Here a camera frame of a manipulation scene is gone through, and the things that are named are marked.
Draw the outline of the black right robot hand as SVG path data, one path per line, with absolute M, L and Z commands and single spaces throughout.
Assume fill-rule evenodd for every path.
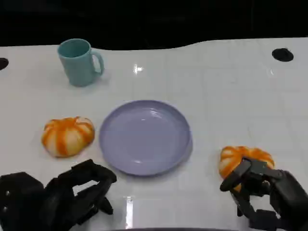
M 288 171 L 271 169 L 265 162 L 243 157 L 239 165 L 223 180 L 220 190 L 231 193 L 237 204 L 237 215 L 245 216 L 252 229 L 308 229 L 308 195 Z M 264 195 L 269 195 L 273 211 L 255 210 L 251 205 L 250 196 Z

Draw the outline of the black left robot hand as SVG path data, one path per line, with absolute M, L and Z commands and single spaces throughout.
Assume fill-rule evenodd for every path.
M 102 211 L 113 214 L 106 198 L 117 181 L 109 169 L 89 159 L 53 178 L 45 188 L 40 220 L 45 231 L 68 231 Z

